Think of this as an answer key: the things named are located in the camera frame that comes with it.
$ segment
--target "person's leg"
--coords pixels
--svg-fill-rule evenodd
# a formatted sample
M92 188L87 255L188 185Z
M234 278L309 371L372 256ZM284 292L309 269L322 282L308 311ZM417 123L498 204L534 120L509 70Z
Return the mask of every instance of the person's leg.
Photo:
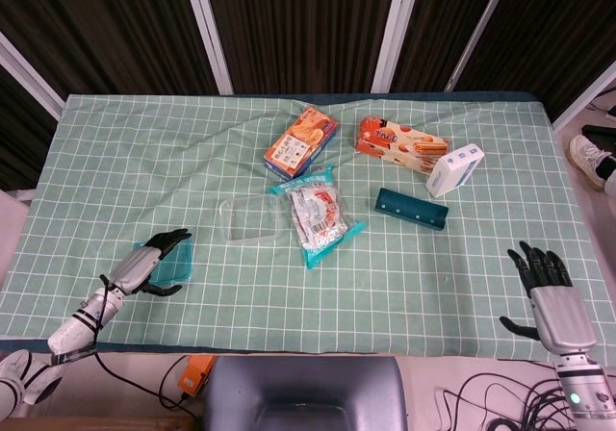
M608 194L611 195L613 190L616 190L616 186L614 186L616 175L613 175L616 169L616 159L611 153L601 150L589 139L579 135L569 142L567 158L586 175L586 180L594 190L607 189L605 181L608 179L610 184Z

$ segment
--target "black curtain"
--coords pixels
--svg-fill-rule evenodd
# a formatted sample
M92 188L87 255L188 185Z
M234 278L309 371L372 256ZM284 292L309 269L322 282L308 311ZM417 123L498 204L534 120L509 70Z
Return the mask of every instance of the black curtain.
M392 92L442 91L489 0L416 0Z
M456 90L529 91L554 119L614 61L615 0L500 0Z
M62 98L218 93L190 0L0 0L0 30Z
M391 0L211 0L236 93L368 92Z
M0 190L37 186L56 119L0 67Z

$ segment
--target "plastic snack bag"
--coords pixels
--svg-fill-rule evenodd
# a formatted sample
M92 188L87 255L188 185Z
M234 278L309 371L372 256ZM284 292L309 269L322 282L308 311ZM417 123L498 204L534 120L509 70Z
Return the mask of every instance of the plastic snack bag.
M304 174L270 191L289 196L291 217L309 269L320 263L336 246L351 240L366 228L364 222L352 223L345 216L340 193L331 176L331 166Z

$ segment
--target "white box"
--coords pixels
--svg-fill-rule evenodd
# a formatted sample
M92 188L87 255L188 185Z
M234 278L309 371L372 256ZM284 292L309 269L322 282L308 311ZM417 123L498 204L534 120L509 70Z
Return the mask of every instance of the white box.
M427 189L435 197L459 188L481 162L483 151L475 144L465 145L439 159L427 179Z

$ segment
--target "orange object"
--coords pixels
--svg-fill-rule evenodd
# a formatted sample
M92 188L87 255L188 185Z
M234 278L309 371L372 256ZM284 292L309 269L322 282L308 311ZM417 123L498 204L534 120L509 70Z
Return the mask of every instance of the orange object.
M377 116L359 125L355 149L373 157L429 174L448 151L446 139Z
M196 396L210 376L216 356L189 356L188 363L177 381L180 390Z
M266 166L284 179L299 176L333 138L338 122L312 107L266 152Z

